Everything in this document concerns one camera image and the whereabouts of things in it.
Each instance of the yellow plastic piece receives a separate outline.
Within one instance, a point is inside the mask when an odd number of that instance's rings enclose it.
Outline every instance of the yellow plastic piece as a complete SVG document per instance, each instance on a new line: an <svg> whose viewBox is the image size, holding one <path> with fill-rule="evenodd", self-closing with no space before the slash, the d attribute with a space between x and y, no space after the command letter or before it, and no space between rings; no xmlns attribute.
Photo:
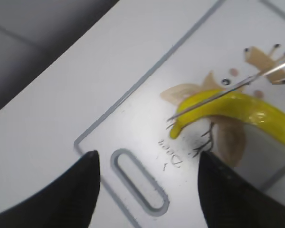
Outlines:
<svg viewBox="0 0 285 228"><path fill-rule="evenodd" d="M179 113L218 92L221 90L209 90L188 97L179 105L177 112ZM285 145L285 113L258 98L238 92L226 94L179 116L170 131L170 137L176 139L185 126L200 118L212 115L227 116L252 124Z"/></svg>

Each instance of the drawn tan shape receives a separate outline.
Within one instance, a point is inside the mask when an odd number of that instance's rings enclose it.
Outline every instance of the drawn tan shape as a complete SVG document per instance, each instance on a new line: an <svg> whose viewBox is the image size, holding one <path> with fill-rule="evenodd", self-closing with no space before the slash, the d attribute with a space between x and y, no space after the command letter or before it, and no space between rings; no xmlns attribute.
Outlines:
<svg viewBox="0 0 285 228"><path fill-rule="evenodd" d="M218 151L213 153L230 167L238 166L246 145L243 123L224 116L212 116L210 120L218 125Z"/></svg>
<svg viewBox="0 0 285 228"><path fill-rule="evenodd" d="M161 93L161 98L178 106L187 97L200 92L200 87L195 84L180 84Z"/></svg>
<svg viewBox="0 0 285 228"><path fill-rule="evenodd" d="M188 96L212 89L224 88L216 83L213 72L210 71L201 86L195 84L177 85L162 92L161 98L174 105L179 105ZM243 89L244 87L238 89L238 92L242 92ZM215 154L227 165L235 167L241 160L245 149L246 138L243 123L224 116L210 116L209 119L218 125L218 152Z"/></svg>
<svg viewBox="0 0 285 228"><path fill-rule="evenodd" d="M277 60L271 58L274 51L279 48L280 45L276 44L266 55L263 51L255 46L245 49L245 61L253 66L255 66L259 71L265 72L274 68L278 63L285 61L285 53L282 57ZM266 76L270 83L274 85L285 84L285 71L278 70L268 76Z"/></svg>

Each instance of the black object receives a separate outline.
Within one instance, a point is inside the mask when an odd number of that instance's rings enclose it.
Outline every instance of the black object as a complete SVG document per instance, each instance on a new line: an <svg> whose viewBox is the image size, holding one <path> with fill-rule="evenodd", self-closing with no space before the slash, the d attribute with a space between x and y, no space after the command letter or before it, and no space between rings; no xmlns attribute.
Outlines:
<svg viewBox="0 0 285 228"><path fill-rule="evenodd" d="M1 213L0 228L87 228L99 188L99 156L92 151L43 190Z"/></svg>
<svg viewBox="0 0 285 228"><path fill-rule="evenodd" d="M222 84L225 85L225 86L228 86L228 85L231 84L231 81L230 81L230 79L225 78L225 79L222 80Z"/></svg>
<svg viewBox="0 0 285 228"><path fill-rule="evenodd" d="M285 228L285 207L248 184L213 154L201 153L198 191L209 228Z"/></svg>

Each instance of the pink cheek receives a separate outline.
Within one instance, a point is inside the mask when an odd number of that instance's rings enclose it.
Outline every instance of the pink cheek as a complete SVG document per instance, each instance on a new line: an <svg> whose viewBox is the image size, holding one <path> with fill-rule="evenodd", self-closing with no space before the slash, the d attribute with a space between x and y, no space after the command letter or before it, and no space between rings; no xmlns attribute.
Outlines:
<svg viewBox="0 0 285 228"><path fill-rule="evenodd" d="M230 75L232 75L232 76L234 76L234 77L238 76L238 70L235 69L235 68L231 68L231 69L229 70L229 73L230 73Z"/></svg>
<svg viewBox="0 0 285 228"><path fill-rule="evenodd" d="M255 90L253 92L253 96L255 96L256 98L262 99L264 98L264 93L260 90Z"/></svg>

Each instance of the drawn eye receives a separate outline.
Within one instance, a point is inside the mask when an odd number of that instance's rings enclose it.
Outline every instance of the drawn eye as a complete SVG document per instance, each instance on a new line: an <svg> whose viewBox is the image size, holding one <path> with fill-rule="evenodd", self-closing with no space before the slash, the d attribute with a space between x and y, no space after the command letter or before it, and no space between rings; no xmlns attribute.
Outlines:
<svg viewBox="0 0 285 228"><path fill-rule="evenodd" d="M231 84L231 81L230 81L230 79L225 78L225 79L222 80L221 83L222 83L223 85L225 85L225 86L228 86L228 85Z"/></svg>

